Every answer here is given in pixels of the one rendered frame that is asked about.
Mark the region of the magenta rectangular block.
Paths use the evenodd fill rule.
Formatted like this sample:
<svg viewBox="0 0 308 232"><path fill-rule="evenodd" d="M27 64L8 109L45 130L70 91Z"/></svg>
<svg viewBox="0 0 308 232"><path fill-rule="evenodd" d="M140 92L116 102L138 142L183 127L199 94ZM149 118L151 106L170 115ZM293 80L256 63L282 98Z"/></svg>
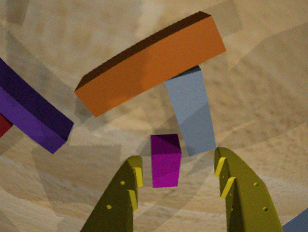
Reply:
<svg viewBox="0 0 308 232"><path fill-rule="evenodd" d="M151 135L153 188L178 186L181 154L178 134Z"/></svg>

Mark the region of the dark red rod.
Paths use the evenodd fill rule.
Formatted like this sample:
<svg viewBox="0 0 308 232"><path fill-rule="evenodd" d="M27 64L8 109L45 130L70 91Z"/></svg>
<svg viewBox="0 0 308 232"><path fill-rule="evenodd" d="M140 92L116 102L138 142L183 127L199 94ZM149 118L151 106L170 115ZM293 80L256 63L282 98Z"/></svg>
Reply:
<svg viewBox="0 0 308 232"><path fill-rule="evenodd" d="M0 138L13 126L5 116L0 113Z"/></svg>

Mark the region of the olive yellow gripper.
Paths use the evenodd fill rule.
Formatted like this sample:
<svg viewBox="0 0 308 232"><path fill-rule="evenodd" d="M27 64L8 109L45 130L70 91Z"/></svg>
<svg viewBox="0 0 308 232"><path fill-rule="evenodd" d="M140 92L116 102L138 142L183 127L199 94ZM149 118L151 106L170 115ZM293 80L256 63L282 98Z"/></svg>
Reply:
<svg viewBox="0 0 308 232"><path fill-rule="evenodd" d="M266 184L233 151L217 147L214 176L226 202L227 232L284 232ZM133 232L138 187L143 186L142 157L121 165L80 232Z"/></svg>

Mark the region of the orange rod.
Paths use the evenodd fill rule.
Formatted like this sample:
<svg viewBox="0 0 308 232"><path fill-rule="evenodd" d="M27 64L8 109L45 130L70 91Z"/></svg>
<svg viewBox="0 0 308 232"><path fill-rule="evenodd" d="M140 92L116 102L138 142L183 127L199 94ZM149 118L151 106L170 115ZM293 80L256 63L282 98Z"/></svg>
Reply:
<svg viewBox="0 0 308 232"><path fill-rule="evenodd" d="M74 93L98 117L223 52L212 15L199 11L96 67L82 77Z"/></svg>

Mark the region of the purple rod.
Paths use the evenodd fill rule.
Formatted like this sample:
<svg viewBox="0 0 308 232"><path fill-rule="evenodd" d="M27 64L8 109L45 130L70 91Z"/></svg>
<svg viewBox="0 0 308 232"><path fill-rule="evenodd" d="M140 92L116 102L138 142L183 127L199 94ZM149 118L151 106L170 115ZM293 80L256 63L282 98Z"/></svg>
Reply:
<svg viewBox="0 0 308 232"><path fill-rule="evenodd" d="M74 124L1 58L0 113L52 154L67 142Z"/></svg>

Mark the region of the grey rectangular rod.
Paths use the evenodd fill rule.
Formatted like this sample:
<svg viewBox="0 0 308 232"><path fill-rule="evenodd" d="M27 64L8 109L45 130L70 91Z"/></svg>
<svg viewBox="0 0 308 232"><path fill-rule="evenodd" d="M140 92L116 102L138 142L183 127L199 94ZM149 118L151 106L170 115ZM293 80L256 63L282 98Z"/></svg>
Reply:
<svg viewBox="0 0 308 232"><path fill-rule="evenodd" d="M199 65L164 82L188 156L216 149L207 92Z"/></svg>

